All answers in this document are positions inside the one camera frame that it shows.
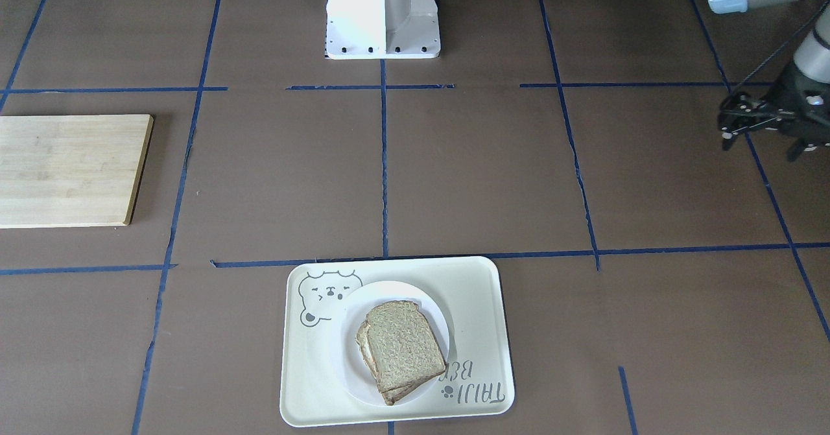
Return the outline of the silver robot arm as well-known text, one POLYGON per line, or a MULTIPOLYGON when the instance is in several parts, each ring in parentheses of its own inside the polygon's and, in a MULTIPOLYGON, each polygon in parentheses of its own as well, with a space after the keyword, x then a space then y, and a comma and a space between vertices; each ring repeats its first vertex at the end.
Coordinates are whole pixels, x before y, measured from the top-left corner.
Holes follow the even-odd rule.
MULTIPOLYGON (((802 0, 707 0, 717 14, 747 12, 756 8, 802 0)), ((718 107, 722 148, 729 150, 739 136, 758 130, 776 131, 794 142, 789 162, 804 152, 829 143, 829 14, 825 0, 801 25, 806 36, 777 80, 755 99, 737 86, 718 107)))

